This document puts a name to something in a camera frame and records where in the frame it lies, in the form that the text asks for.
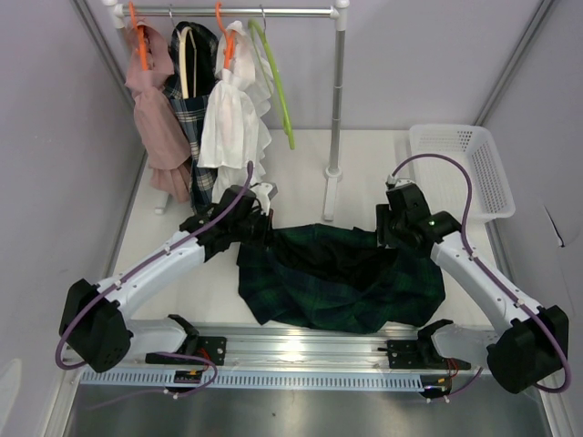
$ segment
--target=clothes hanger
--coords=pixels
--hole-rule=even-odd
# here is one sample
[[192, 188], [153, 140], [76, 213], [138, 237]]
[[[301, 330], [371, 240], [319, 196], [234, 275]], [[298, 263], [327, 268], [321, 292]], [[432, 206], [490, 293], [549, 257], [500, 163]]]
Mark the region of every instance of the clothes hanger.
[[[187, 49], [189, 44], [192, 46], [194, 59], [189, 59], [187, 56]], [[194, 68], [191, 70], [189, 61], [192, 62]], [[180, 71], [180, 87], [182, 88], [182, 98], [196, 97], [197, 95], [197, 45], [194, 42], [194, 35], [192, 28], [184, 27], [179, 35], [179, 71]]]
[[[267, 20], [265, 19], [265, 11], [263, 11], [263, 6], [261, 6], [261, 11], [263, 13], [263, 25], [264, 29], [267, 30]], [[273, 82], [275, 82], [275, 87], [277, 89], [277, 94], [279, 98], [279, 105], [276, 105], [276, 110], [278, 116], [281, 121], [281, 125], [283, 126], [283, 132], [288, 137], [290, 142], [290, 149], [295, 149], [295, 139], [293, 137], [293, 129], [292, 129], [292, 122], [290, 121], [290, 114], [288, 112], [288, 106], [285, 101], [285, 94], [283, 92], [283, 84], [281, 83], [280, 72], [277, 69], [277, 64], [275, 63], [275, 58], [273, 57], [273, 53], [271, 52], [271, 48], [269, 43], [267, 42], [267, 37], [265, 36], [265, 30], [261, 29], [261, 26], [257, 21], [254, 19], [250, 19], [247, 23], [247, 27], [250, 30], [251, 34], [251, 41], [253, 42], [253, 47], [255, 48], [255, 54], [259, 59], [260, 53], [257, 45], [255, 44], [255, 35], [254, 32], [257, 32], [259, 35], [259, 39], [263, 45], [263, 50], [265, 51], [265, 55], [267, 56], [267, 62], [270, 64], [271, 72], [273, 73]], [[267, 88], [270, 90], [271, 97], [273, 97], [273, 88], [271, 87], [270, 79], [267, 77], [267, 73], [265, 72], [265, 68], [263, 67], [263, 63], [260, 62], [261, 72], [263, 73], [263, 78], [267, 83]]]
[[221, 2], [217, 2], [217, 4], [215, 4], [215, 16], [217, 17], [219, 29], [222, 32], [222, 34], [225, 35], [225, 40], [227, 41], [227, 48], [225, 48], [225, 63], [223, 66], [225, 68], [229, 68], [230, 61], [233, 58], [233, 55], [235, 54], [235, 37], [233, 36], [232, 31], [229, 34], [227, 34], [227, 29], [225, 29], [225, 26], [222, 25], [222, 20], [220, 18], [221, 7], [222, 7]]
[[172, 3], [168, 4], [168, 15], [170, 17], [170, 22], [172, 23], [172, 27], [176, 28], [176, 23], [174, 23], [174, 16], [172, 16]]
[[146, 48], [146, 41], [144, 39], [144, 26], [138, 25], [138, 19], [136, 17], [136, 9], [134, 8], [133, 2], [128, 3], [129, 13], [131, 15], [131, 24], [134, 26], [138, 34], [138, 53], [139, 62], [142, 65], [142, 70], [149, 70], [148, 67], [148, 49]]

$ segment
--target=orange hanger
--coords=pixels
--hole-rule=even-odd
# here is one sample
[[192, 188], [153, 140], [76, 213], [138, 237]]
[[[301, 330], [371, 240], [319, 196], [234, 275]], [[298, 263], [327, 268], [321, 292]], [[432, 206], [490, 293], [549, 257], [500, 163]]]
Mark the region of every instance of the orange hanger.
[[133, 2], [128, 3], [129, 13], [131, 15], [131, 24], [138, 33], [138, 52], [139, 61], [142, 65], [142, 70], [149, 70], [148, 68], [148, 50], [146, 49], [146, 41], [144, 40], [144, 26], [138, 25], [138, 19], [136, 18], [136, 9], [134, 8]]
[[225, 68], [229, 68], [230, 61], [233, 58], [233, 55], [235, 54], [235, 37], [233, 36], [232, 31], [230, 31], [230, 33], [227, 35], [227, 29], [225, 29], [225, 26], [222, 25], [222, 20], [220, 19], [221, 6], [222, 6], [221, 2], [217, 2], [217, 4], [215, 4], [215, 15], [217, 16], [217, 23], [219, 23], [219, 29], [222, 32], [222, 34], [225, 35], [225, 40], [227, 41], [227, 48], [225, 48], [224, 51], [225, 63], [223, 66]]

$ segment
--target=white wall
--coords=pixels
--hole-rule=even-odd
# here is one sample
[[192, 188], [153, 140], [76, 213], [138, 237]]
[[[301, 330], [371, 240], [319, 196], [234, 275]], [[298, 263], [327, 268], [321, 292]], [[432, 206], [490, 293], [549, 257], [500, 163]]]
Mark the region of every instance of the white wall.
[[0, 53], [0, 369], [24, 363], [2, 436], [29, 437], [61, 373], [66, 292], [103, 274], [142, 147], [68, 2], [2, 2]]
[[[583, 2], [561, 0], [487, 123], [517, 213], [500, 220], [518, 284], [570, 316], [573, 412], [583, 399]], [[553, 219], [565, 244], [557, 244]], [[583, 418], [573, 415], [583, 432]]]
[[[126, 55], [101, 0], [88, 2], [120, 63], [125, 65]], [[134, 3], [214, 5], [209, 0]], [[303, 0], [297, 5], [331, 3], [332, 0]], [[353, 0], [346, 33], [343, 125], [409, 128], [415, 123], [472, 123], [538, 3]], [[248, 0], [223, 4], [254, 5]], [[264, 6], [294, 4], [291, 0], [263, 2]], [[215, 32], [219, 30], [214, 18], [191, 20]], [[151, 21], [169, 38], [169, 18]], [[333, 29], [332, 22], [322, 19], [268, 19], [267, 36], [296, 127], [327, 128], [331, 124]], [[273, 116], [267, 116], [268, 125], [277, 127]]]

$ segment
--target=white hanger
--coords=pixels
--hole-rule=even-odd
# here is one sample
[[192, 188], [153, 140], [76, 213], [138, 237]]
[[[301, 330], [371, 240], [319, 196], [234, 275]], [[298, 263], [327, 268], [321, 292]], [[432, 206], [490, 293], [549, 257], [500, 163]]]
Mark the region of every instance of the white hanger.
[[[189, 66], [186, 64], [187, 38], [190, 38], [190, 42], [192, 43], [192, 47], [194, 49], [194, 68], [192, 70], [194, 77], [192, 80], [192, 96], [190, 95], [189, 81], [187, 78], [187, 73], [189, 72]], [[192, 34], [192, 29], [190, 27], [184, 27], [179, 35], [179, 69], [182, 98], [195, 97], [197, 95], [197, 46], [194, 43], [194, 35]]]

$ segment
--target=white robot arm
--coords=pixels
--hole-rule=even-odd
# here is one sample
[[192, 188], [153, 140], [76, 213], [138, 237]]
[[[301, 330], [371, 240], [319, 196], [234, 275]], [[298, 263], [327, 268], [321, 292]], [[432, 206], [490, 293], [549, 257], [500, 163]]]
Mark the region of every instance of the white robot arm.
[[[187, 219], [180, 231], [152, 255], [117, 276], [96, 285], [84, 279], [73, 284], [59, 329], [62, 342], [65, 340], [84, 363], [98, 372], [153, 352], [191, 354], [198, 333], [180, 316], [169, 315], [164, 320], [133, 320], [132, 316], [170, 282], [228, 249], [231, 243], [266, 244], [271, 234], [271, 199], [277, 188], [263, 182], [244, 195], [241, 191], [242, 187], [231, 187], [210, 217], [201, 213]], [[237, 197], [240, 201], [228, 210]], [[220, 215], [224, 218], [210, 227], [209, 223]], [[60, 351], [56, 363], [72, 369], [62, 362]]]
[[439, 357], [488, 368], [513, 393], [566, 367], [567, 315], [557, 306], [543, 308], [481, 257], [450, 214], [430, 212], [415, 183], [396, 179], [387, 185], [389, 203], [377, 206], [380, 244], [431, 258], [467, 291], [495, 330], [470, 330], [440, 320], [420, 330], [419, 338], [431, 338]]

